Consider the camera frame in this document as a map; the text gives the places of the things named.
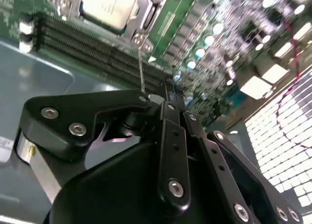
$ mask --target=ventilation grille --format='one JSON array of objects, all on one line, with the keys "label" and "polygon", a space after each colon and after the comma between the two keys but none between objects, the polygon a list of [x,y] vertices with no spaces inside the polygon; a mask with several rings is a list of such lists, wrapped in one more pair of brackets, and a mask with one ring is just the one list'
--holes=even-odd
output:
[{"label": "ventilation grille", "polygon": [[[282,95],[246,122],[260,170],[279,192],[293,189],[302,207],[312,204],[312,71],[282,103],[279,130],[275,113]],[[293,142],[311,147],[305,149]]]}]

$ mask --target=robotic arm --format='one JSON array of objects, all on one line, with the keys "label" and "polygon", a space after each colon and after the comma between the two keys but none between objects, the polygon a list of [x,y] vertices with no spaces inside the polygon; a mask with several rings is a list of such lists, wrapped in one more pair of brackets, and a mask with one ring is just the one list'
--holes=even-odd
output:
[{"label": "robotic arm", "polygon": [[[86,170],[90,147],[140,143]],[[302,217],[221,132],[208,135],[166,81],[139,90],[37,97],[12,156],[50,199],[48,224],[301,224]]]}]

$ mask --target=metal bolt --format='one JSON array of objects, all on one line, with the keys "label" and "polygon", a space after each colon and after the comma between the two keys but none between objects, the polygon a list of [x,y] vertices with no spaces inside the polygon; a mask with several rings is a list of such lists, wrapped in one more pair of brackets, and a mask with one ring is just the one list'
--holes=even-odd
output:
[{"label": "metal bolt", "polygon": [[286,213],[281,208],[276,207],[276,211],[281,219],[283,219],[284,221],[288,221]]},{"label": "metal bolt", "polygon": [[169,107],[171,110],[175,110],[175,109],[176,109],[176,108],[175,108],[173,105],[171,105],[171,104],[169,104],[168,107]]},{"label": "metal bolt", "polygon": [[223,136],[219,133],[216,133],[216,136],[220,139],[220,140],[223,140]]},{"label": "metal bolt", "polygon": [[143,102],[147,102],[147,100],[145,99],[145,97],[143,97],[143,96],[139,96],[138,97],[141,101],[143,101]]},{"label": "metal bolt", "polygon": [[249,215],[243,206],[241,206],[240,204],[235,204],[234,210],[241,220],[243,220],[244,222],[248,222]]},{"label": "metal bolt", "polygon": [[69,132],[75,136],[84,136],[87,133],[86,127],[80,123],[72,123],[68,129]]},{"label": "metal bolt", "polygon": [[297,222],[300,221],[299,216],[298,216],[298,214],[296,214],[295,211],[293,211],[291,208],[288,208],[288,211],[291,213],[291,216],[293,219],[295,219],[295,221],[297,221]]},{"label": "metal bolt", "polygon": [[43,117],[47,119],[55,119],[59,116],[59,112],[55,108],[52,108],[52,107],[43,108],[41,110],[41,114],[43,115]]},{"label": "metal bolt", "polygon": [[196,121],[196,120],[197,120],[197,118],[196,118],[193,114],[190,115],[190,118],[191,118],[193,121]]},{"label": "metal bolt", "polygon": [[141,34],[136,34],[133,37],[135,44],[141,44],[143,42],[143,36]]},{"label": "metal bolt", "polygon": [[177,182],[176,180],[171,180],[168,185],[169,185],[169,190],[175,197],[180,198],[183,196],[184,190],[183,190],[182,185],[179,182]]}]

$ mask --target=red wire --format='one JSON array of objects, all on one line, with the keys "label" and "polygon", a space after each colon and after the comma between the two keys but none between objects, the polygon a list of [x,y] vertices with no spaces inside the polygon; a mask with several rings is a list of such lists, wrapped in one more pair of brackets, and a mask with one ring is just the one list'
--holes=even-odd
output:
[{"label": "red wire", "polygon": [[291,37],[292,37],[292,46],[293,46],[293,50],[294,50],[294,63],[295,63],[295,67],[296,67],[296,78],[295,80],[293,81],[292,85],[290,86],[290,88],[288,88],[287,92],[283,94],[281,100],[278,102],[278,109],[276,111],[276,122],[277,122],[277,125],[279,127],[279,130],[283,133],[283,135],[287,138],[287,140],[291,143],[294,143],[295,146],[300,146],[300,147],[304,147],[304,148],[310,148],[310,147],[307,147],[307,146],[304,146],[300,143],[295,143],[295,142],[292,142],[291,139],[289,139],[286,135],[286,133],[284,132],[283,128],[282,128],[282,125],[280,123],[280,121],[278,120],[278,117],[279,117],[279,111],[280,111],[280,108],[282,107],[282,102],[283,100],[290,94],[292,93],[296,86],[298,85],[298,82],[299,82],[299,79],[300,79],[300,76],[301,76],[301,72],[300,72],[300,66],[299,66],[299,52],[298,52],[298,46],[297,46],[297,41],[293,38],[294,34],[293,34],[293,30],[292,30],[292,27],[290,25],[290,23],[285,20],[285,26],[287,28],[287,30],[289,31],[289,33],[291,34]]}]

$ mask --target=thin wire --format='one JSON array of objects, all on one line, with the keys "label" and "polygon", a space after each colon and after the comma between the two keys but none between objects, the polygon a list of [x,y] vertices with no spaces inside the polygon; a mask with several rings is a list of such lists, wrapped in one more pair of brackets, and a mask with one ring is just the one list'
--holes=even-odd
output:
[{"label": "thin wire", "polygon": [[276,122],[277,122],[279,130],[283,133],[283,136],[286,137],[286,139],[289,142],[294,143],[295,146],[300,146],[303,148],[310,148],[310,147],[304,146],[300,143],[293,142],[291,139],[289,139],[288,136],[286,135],[286,133],[284,132],[280,121],[278,120],[279,111],[280,111],[280,108],[282,107],[283,100],[296,89],[296,87],[299,83],[300,76],[301,76],[300,66],[299,66],[299,52],[298,52],[297,41],[293,38],[294,34],[293,34],[293,30],[292,30],[290,23],[286,19],[284,21],[285,21],[285,26],[286,26],[287,30],[289,31],[289,33],[292,37],[292,46],[293,46],[293,50],[294,50],[294,63],[295,63],[295,67],[296,67],[296,78],[293,81],[292,85],[288,88],[287,92],[283,94],[281,100],[278,102],[278,108],[276,111]]},{"label": "thin wire", "polygon": [[141,91],[145,94],[145,82],[143,75],[143,61],[142,61],[142,50],[139,48],[138,50],[138,65],[140,68],[140,79],[141,79]]}]

